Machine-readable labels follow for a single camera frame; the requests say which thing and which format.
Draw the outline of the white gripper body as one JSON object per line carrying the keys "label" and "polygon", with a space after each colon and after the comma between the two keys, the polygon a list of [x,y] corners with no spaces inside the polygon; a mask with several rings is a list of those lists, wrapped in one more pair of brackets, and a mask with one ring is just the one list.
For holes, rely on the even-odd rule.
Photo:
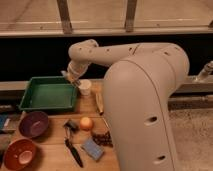
{"label": "white gripper body", "polygon": [[71,83],[79,83],[79,78],[82,76],[83,71],[80,68],[68,67],[67,79]]}

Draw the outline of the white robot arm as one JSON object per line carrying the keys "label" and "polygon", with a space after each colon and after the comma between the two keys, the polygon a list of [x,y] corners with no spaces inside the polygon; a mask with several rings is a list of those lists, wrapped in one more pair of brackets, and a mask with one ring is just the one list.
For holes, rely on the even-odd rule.
{"label": "white robot arm", "polygon": [[72,80],[92,63],[106,66],[102,97],[120,171],[181,171],[168,99],[189,72],[186,52],[173,43],[69,47]]}

